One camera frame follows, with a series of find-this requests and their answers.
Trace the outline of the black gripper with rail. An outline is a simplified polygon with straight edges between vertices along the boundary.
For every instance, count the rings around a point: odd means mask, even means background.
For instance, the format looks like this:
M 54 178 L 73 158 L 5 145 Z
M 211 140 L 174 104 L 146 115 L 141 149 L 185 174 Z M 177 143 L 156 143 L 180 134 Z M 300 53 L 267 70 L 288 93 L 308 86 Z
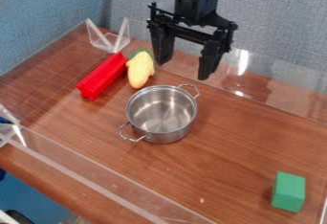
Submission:
M 217 70 L 223 53 L 231 51 L 237 24 L 219 16 L 215 11 L 193 20 L 166 10 L 156 2 L 152 2 L 148 8 L 150 16 L 146 23 L 157 64 L 164 65 L 172 59 L 174 38 L 204 44 L 198 57 L 197 78 L 208 79 Z

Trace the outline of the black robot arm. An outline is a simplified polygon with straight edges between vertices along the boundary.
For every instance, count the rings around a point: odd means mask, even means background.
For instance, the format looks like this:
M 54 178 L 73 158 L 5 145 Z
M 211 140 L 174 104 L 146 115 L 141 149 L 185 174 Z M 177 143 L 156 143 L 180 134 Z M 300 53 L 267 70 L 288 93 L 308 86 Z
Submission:
M 235 22 L 216 13 L 219 0 L 174 0 L 173 12 L 152 2 L 146 28 L 150 33 L 154 60 L 162 65 L 172 59 L 174 38 L 202 46 L 197 79 L 205 80 L 216 72 L 223 54 L 231 50 Z

